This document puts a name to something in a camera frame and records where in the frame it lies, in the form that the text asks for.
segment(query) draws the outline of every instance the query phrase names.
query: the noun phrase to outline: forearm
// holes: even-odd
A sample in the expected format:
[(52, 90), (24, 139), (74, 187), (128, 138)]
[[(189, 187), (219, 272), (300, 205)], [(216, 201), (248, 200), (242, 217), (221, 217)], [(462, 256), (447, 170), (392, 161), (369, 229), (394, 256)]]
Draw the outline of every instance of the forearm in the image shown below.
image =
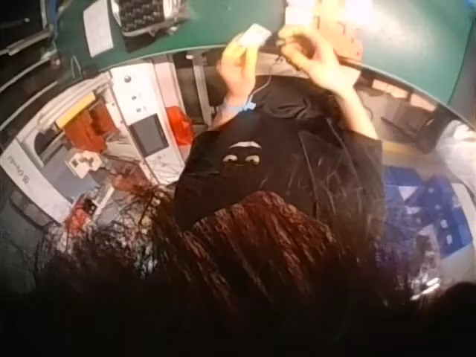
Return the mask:
[(372, 121), (370, 121), (367, 112), (353, 87), (349, 87), (345, 91), (336, 94), (336, 98), (344, 115), (344, 125), (347, 129), (367, 136), (368, 138), (379, 138)]
[[(247, 97), (234, 97), (229, 94), (225, 96), (224, 100), (228, 106), (232, 106), (234, 108), (244, 106), (247, 101)], [(224, 106), (221, 106), (218, 114), (216, 115), (208, 130), (220, 130), (226, 123), (235, 118), (237, 115), (237, 112), (225, 110)]]

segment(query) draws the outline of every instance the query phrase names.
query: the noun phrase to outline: black display screen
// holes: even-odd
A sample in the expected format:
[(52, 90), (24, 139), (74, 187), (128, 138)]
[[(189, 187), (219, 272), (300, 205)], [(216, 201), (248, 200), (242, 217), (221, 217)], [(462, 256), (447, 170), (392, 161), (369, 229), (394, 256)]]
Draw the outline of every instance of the black display screen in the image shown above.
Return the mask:
[(169, 147), (157, 114), (129, 125), (129, 130), (145, 158)]

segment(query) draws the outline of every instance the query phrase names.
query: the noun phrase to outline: workbench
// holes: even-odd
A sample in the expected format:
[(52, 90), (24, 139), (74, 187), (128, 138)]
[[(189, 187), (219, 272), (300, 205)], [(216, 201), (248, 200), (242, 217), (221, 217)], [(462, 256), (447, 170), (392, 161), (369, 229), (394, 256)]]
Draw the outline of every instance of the workbench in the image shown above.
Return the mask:
[[(90, 3), (73, 1), (61, 17), (56, 43), (82, 67), (95, 65), (99, 70), (158, 54), (221, 47), (255, 22), (272, 31), (284, 22), (284, 1), (189, 0), (191, 19), (176, 33), (127, 53), (109, 14), (114, 48), (91, 58), (83, 25), (83, 11)], [(463, 0), (373, 0), (372, 19), (357, 31), (364, 46), (361, 66), (449, 106), (474, 17)]]

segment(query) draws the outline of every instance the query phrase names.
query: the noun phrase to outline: white machine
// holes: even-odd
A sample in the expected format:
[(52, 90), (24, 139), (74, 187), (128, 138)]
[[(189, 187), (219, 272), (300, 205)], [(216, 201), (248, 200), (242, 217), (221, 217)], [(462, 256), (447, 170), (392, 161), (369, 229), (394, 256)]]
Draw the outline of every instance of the white machine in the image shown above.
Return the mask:
[[(111, 157), (134, 161), (154, 184), (176, 181), (184, 168), (165, 110), (183, 109), (175, 68), (167, 57), (84, 80), (36, 113), (0, 156), (0, 166), (18, 188), (58, 223), (65, 221), (82, 193), (97, 189), (90, 174), (107, 161), (101, 154), (66, 147), (62, 132), (64, 118), (98, 97), (119, 131), (108, 142)], [(39, 150), (47, 137), (47, 147)]]

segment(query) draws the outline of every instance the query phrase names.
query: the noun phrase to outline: green work surface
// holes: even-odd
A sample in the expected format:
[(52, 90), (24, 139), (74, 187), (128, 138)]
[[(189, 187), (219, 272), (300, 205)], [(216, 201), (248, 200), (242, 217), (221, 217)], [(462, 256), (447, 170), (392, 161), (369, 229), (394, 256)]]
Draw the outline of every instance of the green work surface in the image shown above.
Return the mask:
[[(82, 66), (94, 64), (101, 70), (156, 54), (223, 46), (255, 22), (276, 31), (284, 20), (284, 1), (189, 0), (190, 20), (175, 34), (127, 53), (110, 15), (114, 48), (92, 59), (83, 25), (90, 3), (73, 1), (62, 15), (57, 46)], [(472, 12), (463, 0), (373, 0), (373, 16), (357, 33), (364, 45), (362, 66), (448, 104), (471, 26)]]

